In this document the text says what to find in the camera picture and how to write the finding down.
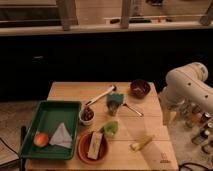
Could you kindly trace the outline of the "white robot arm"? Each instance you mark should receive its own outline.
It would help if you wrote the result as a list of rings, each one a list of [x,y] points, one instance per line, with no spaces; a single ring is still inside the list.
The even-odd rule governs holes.
[[[171,112],[186,100],[213,114],[213,88],[205,83],[207,78],[208,69],[200,62],[174,68],[166,74],[166,86],[158,94],[164,125],[169,124]]]

